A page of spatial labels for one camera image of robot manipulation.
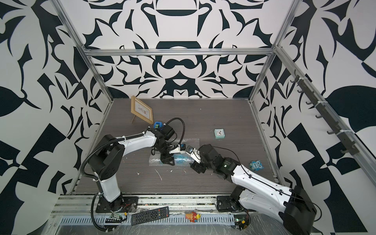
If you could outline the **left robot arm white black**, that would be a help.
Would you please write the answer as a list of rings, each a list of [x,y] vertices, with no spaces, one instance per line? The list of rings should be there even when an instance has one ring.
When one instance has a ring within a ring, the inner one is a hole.
[[[173,154],[170,151],[178,146],[173,146],[168,140],[175,134],[169,125],[162,128],[148,128],[146,131],[123,137],[106,135],[97,147],[84,160],[81,174],[92,178],[99,187],[99,191],[109,203],[120,201],[121,191],[118,187],[116,173],[123,156],[143,148],[153,148],[159,152],[163,164],[175,165]]]

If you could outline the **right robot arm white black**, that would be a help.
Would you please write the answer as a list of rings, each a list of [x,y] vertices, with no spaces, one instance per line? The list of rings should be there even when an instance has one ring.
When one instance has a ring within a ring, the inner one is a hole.
[[[293,235],[309,235],[317,208],[308,193],[300,186],[289,188],[267,180],[242,165],[239,159],[222,157],[212,145],[199,149],[187,146],[186,152],[194,162],[197,173],[212,170],[219,178],[237,187],[234,200],[245,209],[272,217]]]

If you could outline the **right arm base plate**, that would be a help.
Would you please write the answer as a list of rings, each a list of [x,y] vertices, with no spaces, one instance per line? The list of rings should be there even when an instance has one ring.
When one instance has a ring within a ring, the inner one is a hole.
[[[233,198],[231,196],[217,196],[216,209],[219,212],[241,212],[244,210],[239,202],[239,198]]]

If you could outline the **blue liquid bottle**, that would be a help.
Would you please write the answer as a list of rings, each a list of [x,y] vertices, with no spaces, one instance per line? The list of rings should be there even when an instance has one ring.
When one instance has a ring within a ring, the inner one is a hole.
[[[191,157],[183,155],[174,156],[174,160],[176,165],[188,165],[189,163],[193,162],[193,159]]]

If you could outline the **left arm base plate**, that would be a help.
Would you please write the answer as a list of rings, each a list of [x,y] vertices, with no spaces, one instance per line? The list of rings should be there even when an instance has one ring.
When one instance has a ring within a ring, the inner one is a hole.
[[[113,202],[108,202],[103,196],[99,197],[96,213],[110,212],[135,212],[138,207],[139,198],[137,196],[119,197]]]

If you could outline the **clear bubble wrap sheet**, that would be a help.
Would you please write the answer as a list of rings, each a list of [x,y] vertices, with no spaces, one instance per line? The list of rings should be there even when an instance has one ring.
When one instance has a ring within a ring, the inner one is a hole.
[[[192,147],[198,149],[200,147],[200,139],[199,138],[183,139],[182,144],[186,144],[187,146],[192,146]],[[179,153],[173,154],[173,156],[176,156],[176,155],[189,156],[186,152],[184,154],[179,154]],[[150,155],[149,166],[168,166],[168,164],[163,164],[160,160],[160,153],[155,152],[154,155],[152,155],[152,154]],[[190,166],[190,163],[186,164],[186,165],[176,165],[175,164],[175,166]]]

